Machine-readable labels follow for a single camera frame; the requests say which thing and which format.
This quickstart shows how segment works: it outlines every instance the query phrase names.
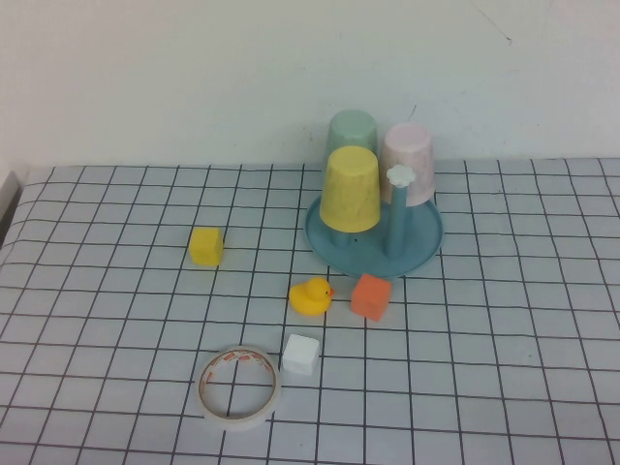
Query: yellow cube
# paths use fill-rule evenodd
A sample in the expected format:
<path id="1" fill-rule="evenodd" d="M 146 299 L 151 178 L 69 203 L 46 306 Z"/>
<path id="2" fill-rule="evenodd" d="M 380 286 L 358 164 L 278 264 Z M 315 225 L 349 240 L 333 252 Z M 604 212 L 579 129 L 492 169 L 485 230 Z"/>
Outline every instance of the yellow cube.
<path id="1" fill-rule="evenodd" d="M 194 228 L 190 256 L 195 264 L 217 266 L 222 262 L 224 238 L 218 228 Z"/>

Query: masking tape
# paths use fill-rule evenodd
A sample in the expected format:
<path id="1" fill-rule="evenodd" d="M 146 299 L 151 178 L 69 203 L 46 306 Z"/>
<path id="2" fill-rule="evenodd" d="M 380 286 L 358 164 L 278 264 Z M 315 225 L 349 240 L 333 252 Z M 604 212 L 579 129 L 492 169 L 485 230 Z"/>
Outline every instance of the masking tape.
<path id="1" fill-rule="evenodd" d="M 226 363 L 235 363 L 236 361 L 257 363 L 271 375 L 272 391 L 269 396 L 269 400 L 267 400 L 267 402 L 257 412 L 245 417 L 227 417 L 216 414 L 208 409 L 207 403 L 204 401 L 208 395 L 207 385 L 211 378 L 213 378 L 217 369 Z M 282 383 L 280 382 L 280 373 L 278 372 L 278 369 L 265 352 L 254 347 L 235 346 L 219 353 L 204 366 L 204 368 L 200 371 L 200 376 L 196 382 L 196 387 L 199 405 L 201 406 L 202 413 L 206 419 L 226 431 L 246 431 L 262 424 L 271 416 L 271 414 L 273 414 L 278 399 L 280 398 Z"/>

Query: rubber duck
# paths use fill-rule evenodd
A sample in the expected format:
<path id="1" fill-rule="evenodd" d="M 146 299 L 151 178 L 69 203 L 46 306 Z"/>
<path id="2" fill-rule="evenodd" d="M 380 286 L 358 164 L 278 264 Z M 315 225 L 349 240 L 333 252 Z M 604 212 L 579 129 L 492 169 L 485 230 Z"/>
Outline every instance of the rubber duck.
<path id="1" fill-rule="evenodd" d="M 324 278 L 312 278 L 305 283 L 291 287 L 291 306 L 301 315 L 314 317 L 323 315 L 331 304 L 333 289 Z"/>

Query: white cube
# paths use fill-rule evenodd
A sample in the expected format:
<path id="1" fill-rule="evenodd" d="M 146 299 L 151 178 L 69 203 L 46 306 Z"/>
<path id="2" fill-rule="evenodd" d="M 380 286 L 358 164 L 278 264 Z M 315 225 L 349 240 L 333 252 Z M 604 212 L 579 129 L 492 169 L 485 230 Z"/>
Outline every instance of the white cube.
<path id="1" fill-rule="evenodd" d="M 310 376 L 319 360 L 319 341 L 310 337 L 291 334 L 282 356 L 285 370 Z"/>

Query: blue plate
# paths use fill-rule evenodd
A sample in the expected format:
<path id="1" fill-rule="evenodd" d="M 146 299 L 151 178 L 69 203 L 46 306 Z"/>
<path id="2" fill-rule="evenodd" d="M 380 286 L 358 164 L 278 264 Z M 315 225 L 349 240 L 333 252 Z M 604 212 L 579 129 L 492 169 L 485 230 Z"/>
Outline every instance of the blue plate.
<path id="1" fill-rule="evenodd" d="M 304 229 L 310 247 L 329 266 L 358 278 L 371 274 L 379 278 L 395 278 L 419 268 L 437 253 L 444 238 L 444 224 L 432 201 L 407 208 L 405 248 L 397 259 L 384 254 L 388 236 L 389 205 L 382 203 L 381 220 L 373 229 L 352 234 L 349 245 L 338 247 L 332 242 L 332 229 L 319 216 L 321 197 L 308 208 Z"/>

